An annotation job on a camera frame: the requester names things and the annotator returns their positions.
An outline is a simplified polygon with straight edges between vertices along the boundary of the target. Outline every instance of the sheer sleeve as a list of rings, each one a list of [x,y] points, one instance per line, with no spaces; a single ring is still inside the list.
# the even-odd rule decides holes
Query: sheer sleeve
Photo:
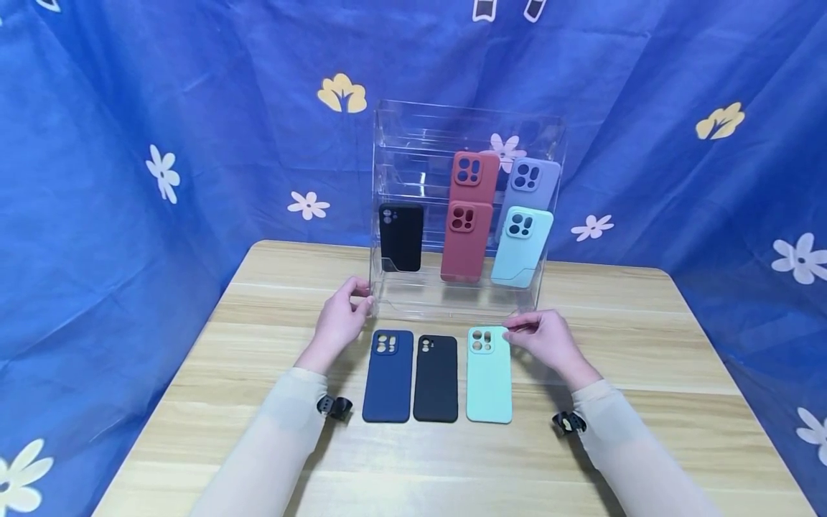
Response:
[[[572,394],[583,447],[629,517],[718,517],[719,511],[608,381]]]
[[[322,432],[316,403],[326,391],[317,373],[282,375],[190,515],[280,517]]]

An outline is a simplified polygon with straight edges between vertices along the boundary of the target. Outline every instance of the hand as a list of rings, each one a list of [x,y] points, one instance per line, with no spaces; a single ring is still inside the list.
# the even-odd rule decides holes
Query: hand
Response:
[[[359,336],[365,326],[374,301],[369,294],[367,280],[357,276],[347,279],[324,303],[322,312],[318,315],[313,339],[295,365],[326,375],[342,350]],[[351,302],[352,296],[361,299]]]
[[[503,322],[503,334],[512,345],[525,348],[540,362],[552,368],[571,391],[603,377],[589,364],[574,343],[568,323],[556,310],[543,310],[512,316]]]

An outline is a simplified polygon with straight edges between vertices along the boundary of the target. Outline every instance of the display rack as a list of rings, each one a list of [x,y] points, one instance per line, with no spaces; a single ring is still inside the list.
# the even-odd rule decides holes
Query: display rack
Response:
[[[447,283],[440,276],[448,189],[457,151],[491,151],[492,135],[505,143],[519,137],[518,150],[539,160],[565,157],[565,126],[559,117],[454,108],[431,104],[380,101],[375,110],[373,211],[370,239],[370,287],[374,315],[393,319],[454,318],[473,324],[499,323],[516,312],[537,308],[545,251],[526,288],[490,280],[494,239],[508,175],[500,170],[494,216],[486,245],[483,276],[475,284]],[[548,210],[557,206],[559,181]],[[423,207],[422,267],[394,270],[380,251],[379,206],[418,203]]]

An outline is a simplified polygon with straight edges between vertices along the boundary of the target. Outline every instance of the wooden table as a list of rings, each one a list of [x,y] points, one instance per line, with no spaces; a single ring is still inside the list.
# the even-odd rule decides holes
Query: wooden table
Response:
[[[95,515],[187,515],[310,339],[323,301],[349,275],[367,275],[367,253],[255,245]],[[550,262],[543,285],[542,306],[568,318],[586,356],[725,515],[814,514],[666,274]],[[455,424],[361,420],[372,328],[459,339]],[[466,420],[466,330],[442,321],[373,322],[330,375],[331,393],[353,400],[355,413],[347,426],[325,428],[287,515],[623,514],[579,442],[552,431],[554,400],[568,397],[544,366],[514,359],[511,425]]]

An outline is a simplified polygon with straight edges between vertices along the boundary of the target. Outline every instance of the blue backdrop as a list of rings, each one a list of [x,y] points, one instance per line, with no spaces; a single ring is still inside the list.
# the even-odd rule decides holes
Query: blue backdrop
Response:
[[[551,257],[671,273],[827,515],[825,48],[821,0],[0,0],[6,503],[91,513],[253,242],[367,244],[397,98],[563,116]]]

